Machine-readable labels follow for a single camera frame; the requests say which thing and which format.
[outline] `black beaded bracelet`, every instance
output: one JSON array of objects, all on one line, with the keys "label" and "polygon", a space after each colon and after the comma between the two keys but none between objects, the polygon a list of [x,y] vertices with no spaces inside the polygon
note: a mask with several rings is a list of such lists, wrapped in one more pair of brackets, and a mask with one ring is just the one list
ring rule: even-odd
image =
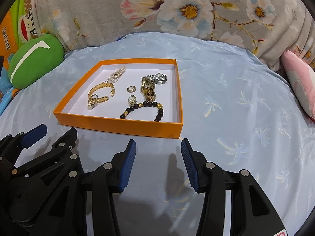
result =
[{"label": "black beaded bracelet", "polygon": [[160,104],[160,103],[157,103],[157,102],[147,102],[147,101],[144,101],[143,103],[139,103],[139,104],[134,104],[133,106],[130,106],[129,108],[126,108],[126,110],[124,111],[124,113],[122,115],[120,115],[120,118],[121,119],[125,119],[126,116],[130,113],[130,112],[133,112],[135,109],[138,109],[140,107],[157,107],[158,108],[158,114],[156,116],[156,118],[154,119],[154,121],[160,121],[163,117],[163,105]]}]

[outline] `bed sheet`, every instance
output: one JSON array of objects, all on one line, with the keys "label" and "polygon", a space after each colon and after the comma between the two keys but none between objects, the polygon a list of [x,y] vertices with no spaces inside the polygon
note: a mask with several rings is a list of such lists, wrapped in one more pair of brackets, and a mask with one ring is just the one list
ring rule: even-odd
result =
[{"label": "bed sheet", "polygon": [[[180,152],[186,137],[194,150],[222,169],[249,170],[293,236],[315,205],[314,123],[284,79],[248,50],[225,43],[140,33],[72,52],[22,90],[0,117],[0,138],[47,125],[47,136],[24,150],[16,165],[50,150],[69,129],[52,112],[92,66],[100,60],[130,57],[177,60],[184,126],[178,140],[78,129],[73,152],[80,155],[85,172],[110,161],[129,139],[137,143],[129,185],[114,196],[121,234],[195,235],[204,195],[196,194],[188,181]],[[93,235],[90,202],[89,194],[88,232]]]}]

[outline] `green cushion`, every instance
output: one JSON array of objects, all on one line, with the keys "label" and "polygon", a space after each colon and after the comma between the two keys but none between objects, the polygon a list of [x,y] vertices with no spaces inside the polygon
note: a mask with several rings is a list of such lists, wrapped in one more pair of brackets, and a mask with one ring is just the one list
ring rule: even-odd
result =
[{"label": "green cushion", "polygon": [[8,76],[12,85],[23,89],[60,65],[63,47],[50,34],[26,42],[15,53],[9,64]]}]

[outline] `floral blanket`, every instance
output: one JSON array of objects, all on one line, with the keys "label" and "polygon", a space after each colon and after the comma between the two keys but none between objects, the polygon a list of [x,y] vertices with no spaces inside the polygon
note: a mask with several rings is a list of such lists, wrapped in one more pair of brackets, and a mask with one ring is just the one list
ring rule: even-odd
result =
[{"label": "floral blanket", "polygon": [[67,50],[157,31],[247,48],[274,71],[288,48],[315,67],[314,20],[301,0],[32,0],[32,6],[37,34],[55,34]]}]

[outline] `pink pillow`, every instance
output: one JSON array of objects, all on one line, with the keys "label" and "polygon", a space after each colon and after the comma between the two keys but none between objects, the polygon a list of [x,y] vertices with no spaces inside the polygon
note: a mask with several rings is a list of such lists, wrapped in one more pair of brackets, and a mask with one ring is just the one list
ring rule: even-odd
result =
[{"label": "pink pillow", "polygon": [[315,72],[291,51],[285,51],[281,61],[301,106],[315,119]]}]

